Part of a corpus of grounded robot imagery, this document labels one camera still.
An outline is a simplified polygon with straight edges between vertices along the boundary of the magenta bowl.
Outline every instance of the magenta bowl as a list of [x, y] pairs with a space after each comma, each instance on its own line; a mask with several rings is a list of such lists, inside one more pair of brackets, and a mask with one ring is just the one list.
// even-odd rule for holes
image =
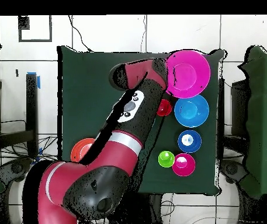
[[194, 158], [186, 153], [181, 153], [175, 156], [175, 163], [172, 169], [178, 176], [189, 176], [195, 171], [196, 162]]
[[201, 53], [181, 50], [167, 59], [167, 93], [176, 98], [188, 99], [201, 93], [210, 80], [210, 66]]

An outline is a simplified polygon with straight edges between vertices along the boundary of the small pink bowl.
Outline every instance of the small pink bowl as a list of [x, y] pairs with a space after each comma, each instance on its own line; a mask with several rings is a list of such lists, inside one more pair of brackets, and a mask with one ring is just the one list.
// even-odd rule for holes
[[189, 176], [195, 171], [196, 162], [194, 158], [185, 153], [181, 153], [175, 156], [175, 163], [172, 166], [173, 171], [178, 176]]

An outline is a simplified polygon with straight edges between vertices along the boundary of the blue bowl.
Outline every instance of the blue bowl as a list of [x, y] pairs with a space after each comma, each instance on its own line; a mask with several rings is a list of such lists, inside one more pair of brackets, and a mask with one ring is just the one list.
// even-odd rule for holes
[[178, 146], [185, 153], [193, 153], [199, 150], [202, 139], [199, 133], [188, 129], [180, 134], [178, 138]]
[[189, 99], [179, 99], [176, 102], [175, 117], [185, 127], [194, 128], [203, 124], [209, 115], [207, 100], [197, 95]]

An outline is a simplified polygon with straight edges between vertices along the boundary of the floor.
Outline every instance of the floor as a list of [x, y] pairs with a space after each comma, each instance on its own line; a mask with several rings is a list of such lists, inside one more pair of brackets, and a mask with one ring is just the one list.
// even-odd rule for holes
[[[30, 30], [22, 31], [22, 39], [49, 39], [48, 16], [29, 16]], [[72, 16], [84, 43], [93, 51], [131, 51], [163, 53], [180, 49], [197, 49], [204, 53], [221, 48], [228, 52], [223, 63], [223, 78], [231, 85], [245, 79], [237, 68], [251, 45], [267, 50], [267, 15], [114, 15]], [[57, 137], [57, 52], [56, 46], [70, 46], [77, 51], [87, 49], [79, 34], [72, 29], [68, 16], [52, 16], [52, 42], [18, 42], [18, 17], [0, 16], [0, 78], [2, 80], [2, 121], [25, 120], [25, 75], [40, 76], [38, 89], [39, 139], [43, 148], [47, 137]], [[231, 95], [225, 87], [226, 134], [231, 133]], [[24, 122], [3, 123], [2, 132], [20, 131]], [[57, 154], [54, 141], [47, 154]], [[234, 156], [229, 150], [225, 156]], [[12, 154], [0, 151], [0, 165]], [[22, 186], [14, 183], [9, 198], [12, 224], [22, 223]], [[236, 186], [219, 175], [222, 192], [216, 197], [205, 195], [165, 194], [162, 205], [164, 224], [236, 224], [238, 193]]]

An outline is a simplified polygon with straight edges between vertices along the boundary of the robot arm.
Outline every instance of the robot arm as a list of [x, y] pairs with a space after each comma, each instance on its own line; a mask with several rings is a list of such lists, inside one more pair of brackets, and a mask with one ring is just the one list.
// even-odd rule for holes
[[80, 164], [55, 162], [44, 172], [39, 224], [105, 218], [127, 188], [167, 88], [167, 71], [163, 59], [147, 59], [116, 65], [109, 77], [115, 88], [127, 91]]

